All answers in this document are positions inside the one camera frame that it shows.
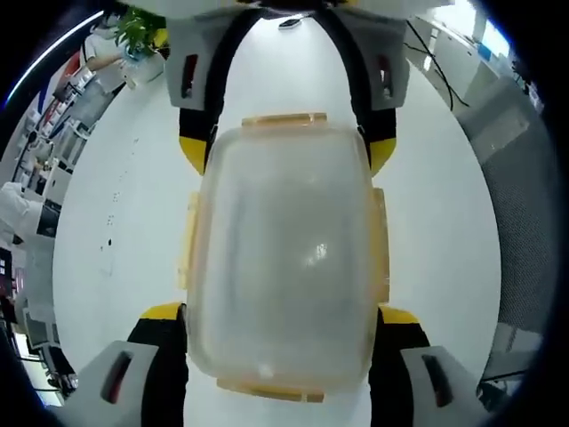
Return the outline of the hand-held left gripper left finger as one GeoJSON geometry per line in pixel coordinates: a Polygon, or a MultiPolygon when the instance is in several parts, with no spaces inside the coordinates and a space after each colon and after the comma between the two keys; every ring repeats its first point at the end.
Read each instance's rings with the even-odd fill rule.
{"type": "Polygon", "coordinates": [[[186,305],[145,311],[78,375],[61,408],[64,426],[182,426],[188,382],[186,305]]]}

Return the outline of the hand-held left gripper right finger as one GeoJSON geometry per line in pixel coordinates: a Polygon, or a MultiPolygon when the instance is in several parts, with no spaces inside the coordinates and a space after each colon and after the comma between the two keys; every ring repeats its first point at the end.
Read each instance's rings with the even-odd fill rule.
{"type": "Polygon", "coordinates": [[[371,426],[478,426],[487,418],[474,376],[432,346],[408,311],[378,309],[368,383],[371,426]]]}

